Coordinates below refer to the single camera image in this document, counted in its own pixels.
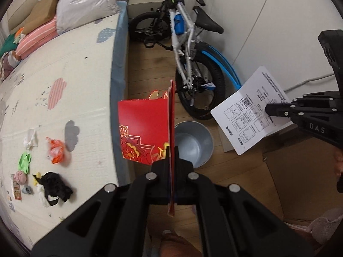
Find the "green fabric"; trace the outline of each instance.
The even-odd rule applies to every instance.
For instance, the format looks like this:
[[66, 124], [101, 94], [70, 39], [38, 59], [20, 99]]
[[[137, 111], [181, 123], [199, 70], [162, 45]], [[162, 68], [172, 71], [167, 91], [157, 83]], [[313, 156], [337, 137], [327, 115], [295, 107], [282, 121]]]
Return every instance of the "green fabric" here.
[[18, 163], [18, 171], [23, 171], [25, 174], [29, 172], [29, 164], [31, 162], [31, 155], [24, 152]]
[[9, 35], [8, 38], [5, 40], [1, 50], [0, 50], [0, 58], [8, 51], [16, 50], [18, 44], [13, 43], [14, 41], [14, 34]]

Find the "white bicycle frame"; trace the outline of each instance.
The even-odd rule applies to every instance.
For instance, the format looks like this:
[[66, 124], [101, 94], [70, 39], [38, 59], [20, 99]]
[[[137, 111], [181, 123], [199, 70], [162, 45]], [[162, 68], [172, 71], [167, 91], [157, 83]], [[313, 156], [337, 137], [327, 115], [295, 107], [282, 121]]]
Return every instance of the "white bicycle frame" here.
[[[184, 85], [188, 87], [188, 89], [193, 88], [193, 77], [192, 77], [192, 66], [191, 66], [191, 45], [195, 42], [193, 39], [193, 36], [195, 34], [195, 26], [190, 18], [185, 6], [178, 2], [176, 5], [176, 8], [178, 9], [179, 13], [181, 14], [185, 24], [186, 24], [186, 32], [184, 32], [183, 35], [181, 35], [179, 38], [176, 36], [175, 32], [175, 14], [176, 10], [170, 9], [169, 10], [169, 16], [170, 16], [170, 24], [171, 24], [171, 42], [173, 46], [173, 51], [175, 54], [175, 60], [177, 64], [177, 70], [179, 71], [179, 74], [182, 77]], [[181, 51], [181, 45], [183, 45], [187, 41], [187, 45], [185, 46], [185, 53]], [[180, 56], [185, 55], [186, 58], [186, 70], [184, 68], [184, 65], [180, 61]]]

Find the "blue water bottle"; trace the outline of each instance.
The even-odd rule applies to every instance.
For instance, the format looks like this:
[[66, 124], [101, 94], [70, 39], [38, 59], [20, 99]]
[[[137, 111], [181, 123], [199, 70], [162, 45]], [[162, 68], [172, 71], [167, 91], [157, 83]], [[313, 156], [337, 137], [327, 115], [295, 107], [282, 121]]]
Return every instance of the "blue water bottle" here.
[[174, 28], [177, 36], [182, 35], [185, 32], [185, 22], [178, 11], [174, 17]]

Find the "striped pillow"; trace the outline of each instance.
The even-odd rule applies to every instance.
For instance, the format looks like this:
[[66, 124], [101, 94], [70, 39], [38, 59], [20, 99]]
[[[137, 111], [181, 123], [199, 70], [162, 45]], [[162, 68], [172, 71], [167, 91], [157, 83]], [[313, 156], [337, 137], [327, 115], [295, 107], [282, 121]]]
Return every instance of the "striped pillow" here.
[[21, 56], [23, 60], [43, 44], [57, 36], [55, 16], [51, 21], [43, 24], [24, 37], [19, 43], [15, 53], [16, 55]]

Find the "instruction sheet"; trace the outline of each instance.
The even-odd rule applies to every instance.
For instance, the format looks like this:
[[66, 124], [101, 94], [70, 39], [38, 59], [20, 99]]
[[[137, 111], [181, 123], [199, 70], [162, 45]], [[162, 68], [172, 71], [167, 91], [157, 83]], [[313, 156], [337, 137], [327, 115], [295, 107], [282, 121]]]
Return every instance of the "instruction sheet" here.
[[289, 122], [287, 117], [267, 115], [268, 103], [290, 100], [268, 70], [260, 66], [236, 93], [211, 111], [238, 155]]

